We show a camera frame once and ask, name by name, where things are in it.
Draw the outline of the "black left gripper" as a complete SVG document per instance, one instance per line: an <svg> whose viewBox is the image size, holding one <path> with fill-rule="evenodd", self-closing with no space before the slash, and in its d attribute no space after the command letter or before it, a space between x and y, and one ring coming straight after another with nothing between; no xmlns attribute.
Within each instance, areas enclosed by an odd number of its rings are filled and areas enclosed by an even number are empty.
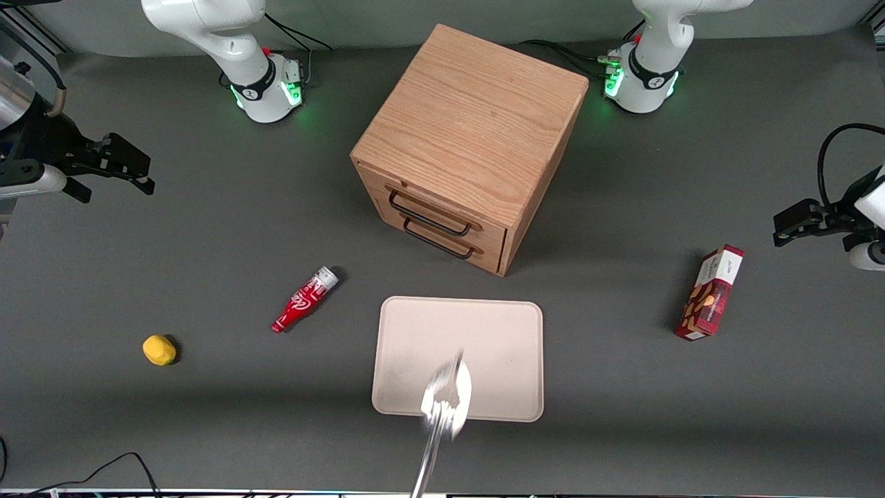
<svg viewBox="0 0 885 498"><path fill-rule="evenodd" d="M815 199L803 199L778 212L772 217L774 246L783 247L805 237L838 234L863 239L866 236L866 215L856 207L856 202L862 198L863 195L844 195L840 201L831 201L827 195L821 195L822 206Z"/></svg>

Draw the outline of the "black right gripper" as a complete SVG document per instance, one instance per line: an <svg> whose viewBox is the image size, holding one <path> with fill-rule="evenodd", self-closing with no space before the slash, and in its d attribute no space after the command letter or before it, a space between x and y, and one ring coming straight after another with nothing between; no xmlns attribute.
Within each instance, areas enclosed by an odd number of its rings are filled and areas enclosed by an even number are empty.
<svg viewBox="0 0 885 498"><path fill-rule="evenodd" d="M91 202L92 190L75 176L97 174L133 184L146 195L155 192L156 183L148 176L151 158L118 133L101 140L86 138L64 114L40 116L40 190L61 192L80 203ZM100 173L101 164L110 174Z"/></svg>

